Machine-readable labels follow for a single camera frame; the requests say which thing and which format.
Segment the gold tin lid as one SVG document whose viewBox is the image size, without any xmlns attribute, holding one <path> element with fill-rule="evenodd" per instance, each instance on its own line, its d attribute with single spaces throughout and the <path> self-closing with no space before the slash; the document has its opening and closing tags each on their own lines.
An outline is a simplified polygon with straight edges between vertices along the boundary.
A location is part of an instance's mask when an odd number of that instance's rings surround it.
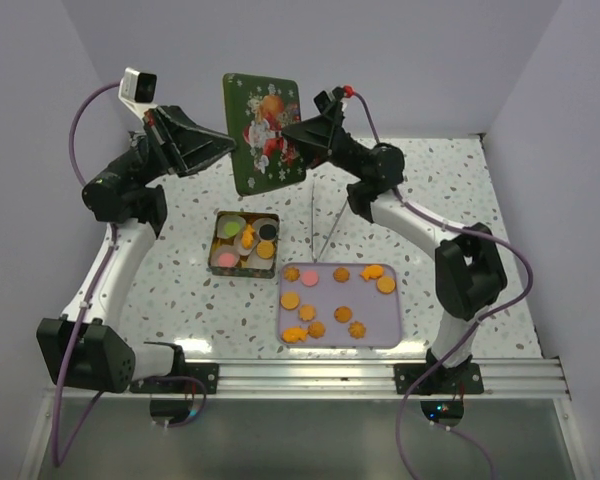
<svg viewBox="0 0 600 480">
<path fill-rule="evenodd" d="M 227 133 L 236 191 L 252 196 L 300 183 L 305 167 L 282 130 L 301 120 L 294 80 L 244 73 L 223 76 Z"/>
</svg>

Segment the green round cookie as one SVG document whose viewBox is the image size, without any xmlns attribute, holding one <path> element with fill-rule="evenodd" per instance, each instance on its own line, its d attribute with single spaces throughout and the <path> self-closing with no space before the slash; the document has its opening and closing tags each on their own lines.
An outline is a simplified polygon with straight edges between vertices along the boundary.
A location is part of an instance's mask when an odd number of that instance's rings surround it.
<svg viewBox="0 0 600 480">
<path fill-rule="evenodd" d="M 241 224 L 235 221 L 229 221 L 224 224 L 223 232 L 227 238 L 234 237 L 241 230 Z"/>
</svg>

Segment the small orange fish cookie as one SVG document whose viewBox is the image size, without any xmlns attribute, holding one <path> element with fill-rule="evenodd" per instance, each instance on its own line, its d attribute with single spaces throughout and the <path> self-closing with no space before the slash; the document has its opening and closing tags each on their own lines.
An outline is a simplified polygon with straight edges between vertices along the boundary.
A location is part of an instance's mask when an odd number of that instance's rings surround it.
<svg viewBox="0 0 600 480">
<path fill-rule="evenodd" d="M 242 248 L 245 250 L 250 250 L 253 248 L 255 243 L 255 229 L 251 224 L 247 224 L 245 226 L 240 242 Z"/>
</svg>

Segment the black round cookie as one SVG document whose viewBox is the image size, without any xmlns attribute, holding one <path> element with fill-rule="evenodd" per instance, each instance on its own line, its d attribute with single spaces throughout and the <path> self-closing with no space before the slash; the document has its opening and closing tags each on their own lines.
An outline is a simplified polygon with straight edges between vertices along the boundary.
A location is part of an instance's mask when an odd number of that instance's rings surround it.
<svg viewBox="0 0 600 480">
<path fill-rule="evenodd" d="M 258 235 L 263 241 L 274 241 L 277 237 L 277 227 L 273 224 L 263 224 L 258 230 Z"/>
</svg>

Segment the gold cookie tin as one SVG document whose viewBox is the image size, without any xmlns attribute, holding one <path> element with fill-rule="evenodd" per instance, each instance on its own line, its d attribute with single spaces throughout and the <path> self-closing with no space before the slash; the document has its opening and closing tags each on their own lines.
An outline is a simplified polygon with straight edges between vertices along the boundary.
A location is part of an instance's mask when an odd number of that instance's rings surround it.
<svg viewBox="0 0 600 480">
<path fill-rule="evenodd" d="M 280 238 L 275 213 L 220 211 L 208 255 L 213 275 L 272 279 Z"/>
</svg>

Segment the metal tongs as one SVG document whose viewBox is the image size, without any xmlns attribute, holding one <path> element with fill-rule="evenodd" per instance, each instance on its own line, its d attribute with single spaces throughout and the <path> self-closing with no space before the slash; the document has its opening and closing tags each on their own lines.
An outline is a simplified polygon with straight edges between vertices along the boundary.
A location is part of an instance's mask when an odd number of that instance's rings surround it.
<svg viewBox="0 0 600 480">
<path fill-rule="evenodd" d="M 311 187 L 311 259 L 321 260 L 339 222 L 348 209 L 344 190 L 337 183 L 315 178 Z"/>
</svg>

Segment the round dotted cookie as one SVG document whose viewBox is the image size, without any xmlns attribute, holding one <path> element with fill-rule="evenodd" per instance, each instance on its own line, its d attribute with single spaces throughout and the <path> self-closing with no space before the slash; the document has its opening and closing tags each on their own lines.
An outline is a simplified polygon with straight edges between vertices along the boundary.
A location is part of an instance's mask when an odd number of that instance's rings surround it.
<svg viewBox="0 0 600 480">
<path fill-rule="evenodd" d="M 296 292 L 286 292 L 280 297 L 280 305 L 285 310 L 294 310 L 300 304 L 300 297 Z"/>
<path fill-rule="evenodd" d="M 396 282 L 391 276 L 383 275 L 376 280 L 376 288 L 380 293 L 389 295 L 396 289 Z"/>
<path fill-rule="evenodd" d="M 275 254 L 275 245 L 272 241 L 261 240 L 256 247 L 256 253 L 262 259 L 271 259 Z"/>
</svg>

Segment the pink round cookie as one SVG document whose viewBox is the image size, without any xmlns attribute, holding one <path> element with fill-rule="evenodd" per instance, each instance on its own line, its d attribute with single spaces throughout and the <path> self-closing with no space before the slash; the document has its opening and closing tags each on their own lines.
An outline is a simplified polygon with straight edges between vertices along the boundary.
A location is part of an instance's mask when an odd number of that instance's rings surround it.
<svg viewBox="0 0 600 480">
<path fill-rule="evenodd" d="M 235 254 L 231 252 L 223 252 L 217 256 L 217 265 L 221 268 L 233 268 L 238 259 Z"/>
<path fill-rule="evenodd" d="M 304 271 L 301 275 L 301 282 L 307 287 L 313 287 L 319 282 L 319 274 L 315 270 Z"/>
</svg>

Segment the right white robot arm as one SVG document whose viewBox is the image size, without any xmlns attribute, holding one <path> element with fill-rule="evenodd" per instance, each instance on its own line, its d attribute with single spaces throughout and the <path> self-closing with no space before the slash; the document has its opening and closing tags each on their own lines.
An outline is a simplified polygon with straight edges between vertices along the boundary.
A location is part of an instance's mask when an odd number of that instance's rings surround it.
<svg viewBox="0 0 600 480">
<path fill-rule="evenodd" d="M 508 279 L 491 230 L 464 226 L 407 202 L 399 187 L 405 157 L 396 146 L 366 147 L 343 127 L 343 103 L 324 103 L 319 115 L 285 126 L 282 137 L 316 168 L 328 162 L 355 177 L 348 185 L 350 210 L 385 227 L 427 254 L 434 263 L 435 293 L 443 309 L 437 336 L 428 350 L 425 379 L 448 392 L 461 380 L 460 366 L 472 355 L 478 318 L 495 303 Z"/>
</svg>

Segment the white paper cup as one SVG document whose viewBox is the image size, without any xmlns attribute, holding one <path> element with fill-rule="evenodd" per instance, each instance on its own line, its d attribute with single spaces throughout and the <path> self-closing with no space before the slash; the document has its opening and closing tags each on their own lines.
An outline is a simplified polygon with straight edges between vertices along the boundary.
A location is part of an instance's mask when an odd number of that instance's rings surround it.
<svg viewBox="0 0 600 480">
<path fill-rule="evenodd" d="M 246 226 L 246 220 L 239 215 L 225 214 L 217 220 L 216 236 L 219 239 L 234 238 Z"/>
<path fill-rule="evenodd" d="M 270 270 L 274 263 L 274 257 L 263 258 L 253 249 L 246 260 L 246 267 L 254 270 Z"/>
<path fill-rule="evenodd" d="M 276 243 L 279 233 L 279 222 L 275 218 L 259 218 L 253 222 L 252 226 L 259 243 Z"/>
<path fill-rule="evenodd" d="M 258 243 L 259 243 L 259 241 L 260 241 L 260 238 L 259 238 L 259 236 L 258 236 L 258 235 L 255 233 L 255 243 L 254 243 L 254 245 L 253 245 L 253 248 L 252 248 L 252 249 L 250 249 L 250 250 L 245 250 L 245 249 L 243 249 L 243 248 L 242 248 L 242 246 L 241 246 L 241 242 L 240 242 L 240 240 L 241 240 L 241 237 L 242 237 L 242 233 L 243 233 L 243 231 L 244 231 L 244 229 L 243 229 L 241 232 L 239 232 L 239 233 L 238 233 L 238 234 L 237 234 L 237 235 L 234 237 L 234 242 L 233 242 L 233 245 L 234 245 L 235 249 L 237 250 L 237 252 L 239 253 L 239 255 L 240 255 L 240 256 L 248 256 L 248 255 L 251 253 L 251 251 L 257 247 L 257 245 L 258 245 Z"/>
<path fill-rule="evenodd" d="M 210 265 L 218 268 L 234 268 L 240 263 L 241 257 L 232 245 L 221 245 L 211 254 Z"/>
</svg>

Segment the swirl cookie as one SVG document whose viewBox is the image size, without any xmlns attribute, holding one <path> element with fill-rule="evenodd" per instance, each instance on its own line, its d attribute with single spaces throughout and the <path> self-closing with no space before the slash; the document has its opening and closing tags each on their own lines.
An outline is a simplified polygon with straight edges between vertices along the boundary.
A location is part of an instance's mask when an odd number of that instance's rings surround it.
<svg viewBox="0 0 600 480">
<path fill-rule="evenodd" d="M 353 321 L 348 326 L 348 333 L 353 339 L 362 339 L 366 336 L 367 328 L 364 323 Z"/>
<path fill-rule="evenodd" d="M 345 267 L 338 267 L 333 272 L 333 278 L 339 283 L 345 283 L 350 279 L 350 272 Z"/>
<path fill-rule="evenodd" d="M 326 327 L 322 322 L 316 321 L 309 324 L 308 335 L 314 339 L 322 338 L 326 333 Z"/>
<path fill-rule="evenodd" d="M 297 267 L 289 266 L 284 269 L 283 277 L 288 282 L 295 282 L 300 279 L 301 272 Z"/>
</svg>

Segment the lilac plastic tray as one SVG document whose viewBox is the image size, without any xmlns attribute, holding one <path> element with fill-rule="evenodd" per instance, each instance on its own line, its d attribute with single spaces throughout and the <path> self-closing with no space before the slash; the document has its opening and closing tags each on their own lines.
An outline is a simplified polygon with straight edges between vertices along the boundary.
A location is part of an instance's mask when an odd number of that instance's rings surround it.
<svg viewBox="0 0 600 480">
<path fill-rule="evenodd" d="M 282 344 L 390 349 L 403 338 L 396 272 L 386 264 L 288 263 L 276 320 Z"/>
</svg>

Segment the flower cookie left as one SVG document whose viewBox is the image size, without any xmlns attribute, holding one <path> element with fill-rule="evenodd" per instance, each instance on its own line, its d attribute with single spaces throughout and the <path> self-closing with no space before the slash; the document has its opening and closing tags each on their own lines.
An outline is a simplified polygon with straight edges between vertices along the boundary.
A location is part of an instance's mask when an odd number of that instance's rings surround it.
<svg viewBox="0 0 600 480">
<path fill-rule="evenodd" d="M 316 313 L 316 308 L 313 305 L 305 304 L 298 309 L 298 318 L 302 322 L 311 322 L 315 319 Z"/>
</svg>

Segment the round chip cookie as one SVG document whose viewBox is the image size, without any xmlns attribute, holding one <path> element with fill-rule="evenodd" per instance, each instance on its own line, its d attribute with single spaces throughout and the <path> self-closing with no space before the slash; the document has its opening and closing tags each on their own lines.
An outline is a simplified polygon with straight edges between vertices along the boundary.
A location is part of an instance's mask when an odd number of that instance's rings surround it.
<svg viewBox="0 0 600 480">
<path fill-rule="evenodd" d="M 347 306 L 340 306 L 334 311 L 334 319 L 339 323 L 347 323 L 353 317 L 353 311 Z"/>
</svg>

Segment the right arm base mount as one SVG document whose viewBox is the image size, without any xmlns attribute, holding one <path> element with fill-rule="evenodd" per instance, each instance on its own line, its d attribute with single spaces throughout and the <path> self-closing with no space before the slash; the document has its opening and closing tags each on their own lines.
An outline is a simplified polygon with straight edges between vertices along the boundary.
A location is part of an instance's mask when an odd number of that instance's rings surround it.
<svg viewBox="0 0 600 480">
<path fill-rule="evenodd" d="M 485 392 L 480 367 L 470 355 L 459 366 L 438 367 L 424 380 L 417 382 L 435 363 L 436 359 L 430 350 L 426 352 L 425 361 L 421 363 L 396 363 L 393 365 L 393 380 L 396 393 L 404 395 L 416 383 L 413 394 L 430 395 L 480 395 Z"/>
</svg>

